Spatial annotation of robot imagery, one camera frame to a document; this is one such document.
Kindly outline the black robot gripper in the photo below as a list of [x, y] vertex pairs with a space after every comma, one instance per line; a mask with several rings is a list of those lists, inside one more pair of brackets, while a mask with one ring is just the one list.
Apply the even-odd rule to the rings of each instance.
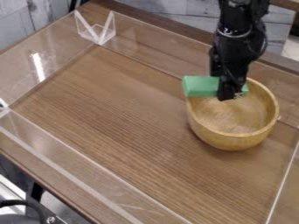
[[209, 49], [209, 75], [219, 77], [217, 99], [223, 102], [248, 95], [248, 85], [228, 76], [245, 78], [248, 66], [267, 49], [267, 29], [252, 27], [241, 34], [217, 28]]

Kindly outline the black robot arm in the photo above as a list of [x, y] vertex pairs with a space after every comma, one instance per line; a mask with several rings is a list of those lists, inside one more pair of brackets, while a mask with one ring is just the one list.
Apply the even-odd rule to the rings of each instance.
[[220, 101], [239, 98], [248, 67], [267, 49], [263, 16], [270, 0], [219, 0], [219, 22], [209, 49], [209, 75], [219, 78]]

